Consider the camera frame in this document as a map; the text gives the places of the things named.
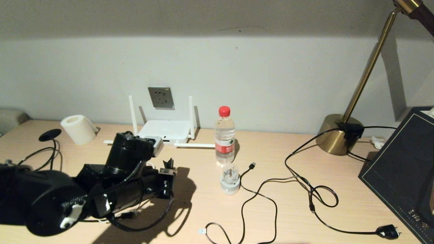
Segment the black cable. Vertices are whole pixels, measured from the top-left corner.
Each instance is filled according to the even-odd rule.
[[[365,127],[363,127],[363,128],[364,128],[364,129],[369,129],[369,128],[396,129],[395,127],[389,127],[389,126],[365,126]],[[290,167],[288,166],[288,164],[287,164],[287,160],[288,160],[291,156],[293,156],[294,154],[296,154],[296,153],[297,153],[301,148],[303,148],[304,146],[306,146],[307,144],[309,144],[311,141],[313,141],[314,139],[316,139],[316,138],[322,136],[322,135],[325,134],[325,133],[331,132],[331,131],[333,131],[333,130],[339,130],[339,129],[330,129],[330,130],[324,131],[324,132],[322,132],[322,133],[320,133],[320,134],[314,136],[312,139],[308,140],[306,143],[304,143],[302,146],[298,147],[295,151],[293,151],[290,155],[287,156],[287,158],[285,159],[285,166],[288,168],[288,170],[291,172],[291,174],[292,174],[293,176],[300,176],[300,175],[297,174],[297,173],[296,173],[292,168],[290,168]],[[323,220],[318,216],[318,214],[316,213],[316,211],[315,211],[315,206],[314,206],[314,204],[313,204],[313,199],[312,199],[312,197],[317,198],[317,199],[319,200],[319,202],[322,203],[323,205],[325,205],[325,206],[327,206],[327,207],[329,207],[329,208],[334,208],[334,207],[336,207],[336,206],[338,205],[338,203],[339,203],[339,199],[338,199],[337,194],[336,194],[336,193],[335,193],[331,188],[329,188],[329,187],[326,187],[326,186],[323,186],[323,185],[316,186],[316,187],[312,187],[308,181],[304,181],[304,180],[303,180],[303,182],[304,182],[305,184],[307,184],[307,185],[310,187],[310,190],[308,190],[308,192],[309,192],[309,208],[310,208],[310,210],[312,211],[312,213],[315,214],[315,216],[317,217],[317,219],[318,219],[322,224],[324,224],[325,226],[327,226],[327,227],[329,227],[329,228],[331,228],[331,229],[333,229],[333,230],[335,230],[335,231],[342,232],[342,233],[347,233],[347,234],[366,234],[366,235],[376,234],[376,235],[381,236],[381,235],[379,234],[378,231],[376,231],[376,232],[343,231],[343,230],[339,230],[339,229],[337,229],[337,228],[334,228],[334,227],[332,227],[332,226],[326,224],[326,223],[325,223],[325,222],[324,222],[324,221],[323,221]],[[301,185],[302,185],[302,186],[307,190],[307,187],[306,187],[304,184],[302,184],[300,181],[299,181],[299,183],[300,183],[300,184],[301,184]],[[328,204],[326,204],[326,203],[322,200],[321,195],[319,194],[319,192],[316,190],[317,188],[324,188],[324,189],[328,190],[329,192],[331,192],[331,193],[333,194],[333,196],[335,197],[336,203],[335,203],[334,205],[328,205]]]
[[[125,212],[125,213],[122,213],[122,214],[120,214],[119,216],[117,216],[117,217],[115,217],[116,219],[126,219],[126,218],[130,218],[130,217],[125,217],[126,216],[126,214],[130,214],[130,213],[133,213],[133,214],[135,214],[143,205],[145,205],[147,202],[149,202],[151,199],[153,199],[153,198],[155,198],[157,195],[158,195],[158,193],[160,193],[161,191],[159,191],[159,192],[156,192],[152,197],[150,197],[150,198],[148,198],[148,199],[146,199],[146,200],[144,200],[144,201],[142,201],[142,199],[143,199],[143,194],[140,196],[140,201],[139,201],[139,203],[138,204],[135,204],[135,205],[137,205],[137,209],[135,209],[135,210],[132,210],[132,211],[128,211],[128,212]],[[85,220],[85,219],[83,219],[83,220],[79,220],[79,222],[85,222],[85,223],[97,223],[97,222],[105,222],[105,221],[107,221],[107,219],[106,218],[104,218],[104,219],[97,219],[97,220]]]
[[[133,171],[131,171],[131,173],[125,178],[123,179],[119,184],[114,185],[108,189],[102,190],[100,192],[95,192],[95,193],[90,193],[90,194],[84,194],[83,196],[79,196],[76,198],[73,198],[69,201],[66,201],[64,203],[62,203],[62,207],[64,209],[69,208],[71,206],[73,206],[74,204],[84,204],[84,202],[88,201],[88,200],[92,200],[93,198],[99,196],[99,195],[103,195],[103,194],[108,194],[111,193],[112,191],[116,190],[117,188],[125,185],[136,173],[137,171],[140,169],[141,165],[143,164],[143,161],[140,161],[136,167],[133,169]]]
[[[378,126],[378,125],[374,125],[374,126],[364,126],[364,129],[371,129],[371,128],[382,128],[382,129],[394,129],[396,130],[396,127],[390,127],[390,126]]]
[[[39,153],[41,153],[41,152],[44,152],[44,151],[47,151],[47,150],[52,150],[53,153],[52,153],[51,156],[48,158],[48,160],[47,160],[47,161],[46,161],[42,166],[38,167],[38,168],[35,169],[34,171],[39,171],[39,170],[41,170],[42,168],[46,167],[48,164],[50,164],[50,170],[52,170],[52,169],[53,169],[54,159],[57,157],[57,154],[55,154],[55,153],[56,153],[56,151],[58,151],[58,154],[60,153],[60,150],[58,150],[58,149],[56,148],[56,142],[59,144],[59,148],[60,148],[60,142],[58,142],[58,141],[56,141],[56,140],[53,139],[53,143],[54,143],[54,146],[53,146],[53,147],[46,147],[46,148],[43,148],[43,149],[39,149],[39,150],[37,150],[37,151],[35,151],[35,152],[29,154],[28,156],[26,156],[26,157],[25,157],[23,160],[21,160],[17,165],[21,165],[21,164],[23,164],[27,159],[29,159],[29,158],[31,158],[31,157],[33,157],[33,156],[35,156],[35,155],[37,155],[37,154],[39,154]]]
[[[354,157],[356,157],[356,158],[358,158],[358,159],[361,159],[361,160],[363,160],[363,161],[368,161],[368,162],[371,161],[371,160],[369,160],[369,159],[367,159],[367,158],[361,157],[361,156],[359,156],[359,155],[357,155],[357,154],[354,154],[354,153],[352,153],[352,152],[350,152],[350,151],[347,151],[347,155],[354,156]]]
[[[396,128],[395,127],[390,127],[390,126],[365,126],[365,127],[363,127],[364,129],[371,129],[371,128],[382,128],[382,129],[394,129],[394,130],[396,130]],[[347,155],[351,155],[351,156],[354,156],[354,157],[356,157],[356,158],[358,158],[358,159],[361,159],[361,160],[363,160],[363,161],[365,161],[365,162],[370,162],[371,160],[369,160],[369,159],[367,159],[367,158],[364,158],[364,157],[361,157],[361,156],[359,156],[359,155],[357,155],[357,154],[355,154],[355,153],[352,153],[352,152],[350,152],[349,150],[347,150]]]
[[[243,205],[241,206],[241,219],[242,219],[242,221],[243,221],[243,235],[242,235],[242,237],[241,237],[241,240],[238,242],[238,244],[241,244],[241,243],[244,241],[245,234],[246,234],[246,223],[245,223],[245,220],[244,220],[244,211],[243,211],[243,210],[244,210],[244,206],[246,205],[247,202],[253,200],[253,199],[254,199],[256,196],[258,196],[258,195],[260,195],[260,196],[262,196],[262,197],[264,197],[264,198],[266,198],[266,199],[272,201],[273,204],[274,204],[275,210],[276,210],[275,215],[274,215],[274,237],[273,237],[273,239],[272,239],[271,241],[260,242],[259,244],[268,244],[268,243],[272,243],[272,242],[275,241],[275,239],[276,239],[276,237],[277,237],[277,211],[278,211],[278,208],[277,208],[277,204],[276,204],[276,202],[275,202],[273,199],[271,199],[271,198],[269,198],[269,197],[267,197],[267,196],[265,196],[265,195],[259,193],[259,191],[261,190],[261,188],[262,188],[262,186],[263,186],[264,184],[266,184],[266,183],[268,183],[268,182],[278,182],[278,183],[287,183],[287,182],[292,182],[292,181],[287,181],[287,180],[290,180],[290,179],[293,179],[293,178],[302,178],[303,180],[306,180],[305,178],[303,178],[303,177],[301,177],[301,176],[292,176],[292,177],[288,177],[288,178],[271,178],[271,179],[268,179],[268,180],[263,181],[262,184],[259,186],[259,188],[258,188],[257,191],[252,191],[252,190],[249,190],[249,189],[247,189],[247,188],[245,188],[245,187],[243,186],[243,184],[242,184],[242,178],[243,178],[243,176],[244,176],[246,173],[248,173],[248,172],[249,172],[251,169],[253,169],[253,168],[254,168],[254,165],[251,164],[251,165],[249,166],[249,169],[247,169],[247,170],[246,170],[244,173],[242,173],[241,176],[240,176],[240,186],[241,186],[243,189],[245,189],[245,190],[247,190],[247,191],[249,191],[249,192],[254,193],[255,195],[252,196],[251,198],[247,199],[247,200],[243,203]],[[215,223],[215,222],[208,223],[208,224],[205,226],[205,236],[206,236],[206,238],[207,238],[211,243],[213,243],[213,244],[217,244],[216,242],[214,242],[213,240],[211,240],[211,238],[208,236],[208,230],[207,230],[207,229],[208,229],[209,226],[211,226],[211,225],[213,225],[213,224],[216,225],[216,226],[218,226],[218,227],[223,231],[223,233],[224,233],[224,235],[226,236],[226,239],[227,239],[227,241],[229,242],[229,244],[232,244],[232,242],[230,241],[229,236],[227,235],[225,229],[224,229],[220,224]]]
[[[116,219],[116,217],[115,217],[114,214],[109,214],[107,216],[107,219],[108,219],[108,221],[112,225],[114,225],[115,227],[117,227],[117,228],[119,228],[119,229],[121,229],[123,231],[127,231],[127,232],[140,232],[140,231],[148,230],[148,229],[154,227],[155,225],[157,225],[158,223],[160,223],[160,221],[163,220],[164,217],[166,217],[166,215],[168,214],[168,212],[172,208],[174,196],[173,196],[172,190],[168,190],[168,191],[169,191],[170,200],[169,200],[169,203],[168,203],[166,209],[164,210],[164,212],[160,215],[160,217],[154,223],[152,223],[152,224],[150,224],[150,225],[148,225],[146,227],[142,227],[142,228],[137,228],[136,229],[136,228],[131,228],[131,227],[128,227],[126,225],[123,225],[123,224],[121,224],[121,223],[119,223],[117,221],[117,219]]]

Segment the black plug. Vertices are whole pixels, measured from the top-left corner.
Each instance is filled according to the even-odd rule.
[[[339,123],[338,127],[345,133],[344,138],[347,140],[361,138],[365,130],[360,124]]]
[[[382,238],[386,238],[388,240],[398,239],[399,237],[399,232],[392,224],[380,226],[375,232],[378,236],[381,236]]]
[[[251,164],[249,165],[249,169],[253,169],[255,166],[256,166],[256,163],[253,162],[253,163],[251,163]]]

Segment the robotic arm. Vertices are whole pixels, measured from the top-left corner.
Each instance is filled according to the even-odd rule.
[[[145,166],[162,146],[158,137],[117,133],[106,164],[85,164],[76,177],[0,165],[0,224],[25,225],[35,235],[52,236],[90,216],[115,221],[115,213],[154,196],[170,199],[167,213],[173,202],[173,160],[160,171]]]

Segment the router antenna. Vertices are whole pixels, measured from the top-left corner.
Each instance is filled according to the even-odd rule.
[[[188,109],[190,111],[190,134],[188,135],[189,138],[194,139],[194,107],[193,107],[193,97],[188,97]]]
[[[129,95],[128,99],[130,101],[131,120],[133,121],[133,134],[134,134],[134,136],[136,136],[137,135],[137,120],[135,117],[133,96]]]

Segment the wall socket panel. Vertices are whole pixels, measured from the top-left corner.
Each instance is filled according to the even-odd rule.
[[[148,87],[152,104],[156,109],[173,109],[173,98],[170,87]]]

